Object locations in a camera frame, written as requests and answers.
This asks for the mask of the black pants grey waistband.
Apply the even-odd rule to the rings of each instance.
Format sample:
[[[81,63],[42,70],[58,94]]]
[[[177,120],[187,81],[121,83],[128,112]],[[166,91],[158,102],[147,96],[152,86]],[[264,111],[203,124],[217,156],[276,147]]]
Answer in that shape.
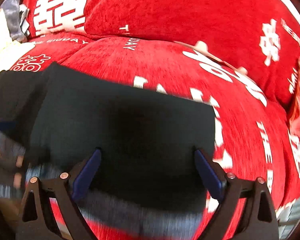
[[[56,178],[101,152],[78,201],[90,220],[133,236],[191,239],[206,192],[193,152],[213,155],[215,114],[205,103],[108,82],[51,64],[0,72],[4,157],[24,154],[27,177]]]

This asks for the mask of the red quilt white characters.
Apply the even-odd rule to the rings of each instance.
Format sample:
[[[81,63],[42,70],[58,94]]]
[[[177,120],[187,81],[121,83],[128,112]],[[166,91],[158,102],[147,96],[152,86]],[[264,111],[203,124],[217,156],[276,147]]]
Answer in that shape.
[[[289,0],[87,0],[85,33],[30,37],[14,71],[56,61],[93,77],[210,103],[214,160],[265,178],[276,211],[300,197],[300,139],[288,129],[300,57]]]

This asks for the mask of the white bed sheet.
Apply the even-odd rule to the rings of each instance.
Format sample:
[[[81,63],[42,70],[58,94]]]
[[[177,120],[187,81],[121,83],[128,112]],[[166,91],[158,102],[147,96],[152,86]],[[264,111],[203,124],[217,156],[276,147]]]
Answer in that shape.
[[[31,42],[12,40],[3,9],[0,9],[0,71],[9,70],[23,55],[33,49]]]

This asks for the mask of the grey cloth at bedhead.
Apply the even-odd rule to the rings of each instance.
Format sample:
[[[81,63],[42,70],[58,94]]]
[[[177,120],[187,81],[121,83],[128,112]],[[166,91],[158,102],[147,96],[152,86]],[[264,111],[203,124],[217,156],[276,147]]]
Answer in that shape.
[[[23,4],[23,0],[4,0],[0,8],[4,11],[11,39],[20,43],[27,42],[30,35],[30,24],[27,21],[30,9]]]

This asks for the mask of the red pillow white character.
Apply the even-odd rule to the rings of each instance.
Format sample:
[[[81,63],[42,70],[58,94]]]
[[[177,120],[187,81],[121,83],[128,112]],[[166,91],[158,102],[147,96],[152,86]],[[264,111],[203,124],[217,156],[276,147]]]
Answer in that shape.
[[[58,33],[85,33],[87,0],[23,0],[30,10],[27,22],[31,37]]]

